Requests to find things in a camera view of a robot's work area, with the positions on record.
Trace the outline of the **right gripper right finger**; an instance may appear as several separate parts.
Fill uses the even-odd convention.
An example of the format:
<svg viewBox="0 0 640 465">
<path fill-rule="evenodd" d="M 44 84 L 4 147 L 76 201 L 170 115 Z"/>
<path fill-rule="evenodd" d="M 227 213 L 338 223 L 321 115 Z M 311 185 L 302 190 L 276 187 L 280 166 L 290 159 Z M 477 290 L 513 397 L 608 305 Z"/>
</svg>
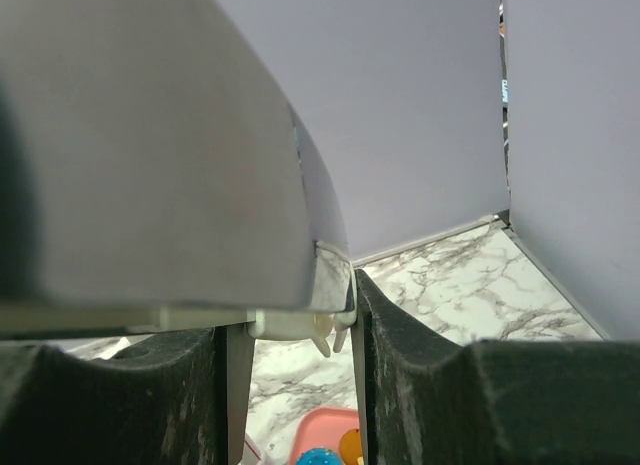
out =
<svg viewBox="0 0 640 465">
<path fill-rule="evenodd" d="M 355 276 L 352 331 L 368 464 L 635 464 L 635 342 L 460 346 Z"/>
</svg>

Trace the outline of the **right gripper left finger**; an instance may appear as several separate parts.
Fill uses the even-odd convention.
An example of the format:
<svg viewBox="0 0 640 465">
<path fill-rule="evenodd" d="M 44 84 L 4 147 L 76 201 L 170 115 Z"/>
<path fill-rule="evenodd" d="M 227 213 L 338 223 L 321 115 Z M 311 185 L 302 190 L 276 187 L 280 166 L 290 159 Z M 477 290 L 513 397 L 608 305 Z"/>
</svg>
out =
<svg viewBox="0 0 640 465">
<path fill-rule="evenodd" d="M 162 333 L 109 360 L 1 349 L 4 464 L 224 464 L 222 329 Z"/>
</svg>

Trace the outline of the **pink serving tray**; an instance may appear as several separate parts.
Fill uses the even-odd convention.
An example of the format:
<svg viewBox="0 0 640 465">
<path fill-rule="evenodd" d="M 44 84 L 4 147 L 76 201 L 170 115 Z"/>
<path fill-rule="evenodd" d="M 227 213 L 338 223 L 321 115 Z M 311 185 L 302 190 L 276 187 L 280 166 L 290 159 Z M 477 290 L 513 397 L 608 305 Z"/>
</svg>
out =
<svg viewBox="0 0 640 465">
<path fill-rule="evenodd" d="M 250 417 L 239 464 L 296 464 L 312 449 L 330 450 L 339 456 L 340 442 L 358 430 L 354 408 L 318 407 L 291 419 L 276 413 L 269 421 Z"/>
</svg>

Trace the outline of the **blue frosted donut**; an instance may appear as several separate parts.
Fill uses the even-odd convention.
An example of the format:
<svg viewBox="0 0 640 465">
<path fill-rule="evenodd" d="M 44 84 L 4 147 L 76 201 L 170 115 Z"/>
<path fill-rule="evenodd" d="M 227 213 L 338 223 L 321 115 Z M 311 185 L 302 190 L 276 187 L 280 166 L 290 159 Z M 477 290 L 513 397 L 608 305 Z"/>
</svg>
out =
<svg viewBox="0 0 640 465">
<path fill-rule="evenodd" d="M 317 447 L 303 452 L 295 465 L 343 465 L 343 461 L 337 452 Z"/>
</svg>

